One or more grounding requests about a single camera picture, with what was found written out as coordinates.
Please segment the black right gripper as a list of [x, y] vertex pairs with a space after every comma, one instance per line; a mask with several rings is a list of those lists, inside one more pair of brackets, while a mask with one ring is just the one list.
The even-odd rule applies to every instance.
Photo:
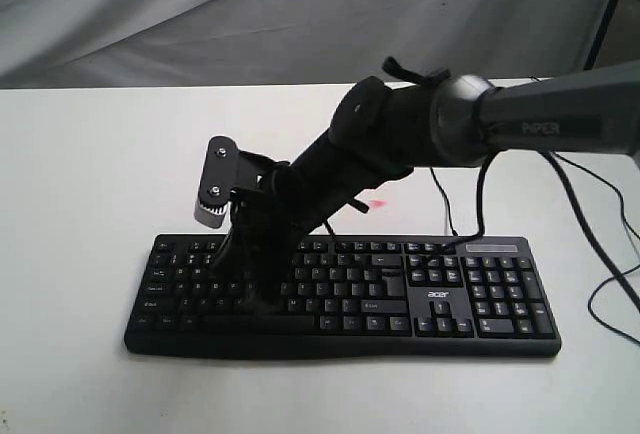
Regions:
[[227, 262], [238, 264], [240, 312], [281, 307], [290, 258], [316, 227], [345, 205], [345, 188], [316, 183], [288, 162], [239, 158], [228, 169], [231, 202]]

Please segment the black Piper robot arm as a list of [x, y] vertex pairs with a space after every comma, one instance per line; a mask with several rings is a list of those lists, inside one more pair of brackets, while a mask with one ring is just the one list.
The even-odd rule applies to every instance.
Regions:
[[639, 154], [639, 66], [629, 62], [500, 88], [440, 70], [355, 84], [329, 127], [294, 161], [243, 152], [256, 189], [234, 192], [226, 273], [255, 273], [265, 287], [295, 246], [366, 189], [417, 168], [486, 172], [503, 151]]

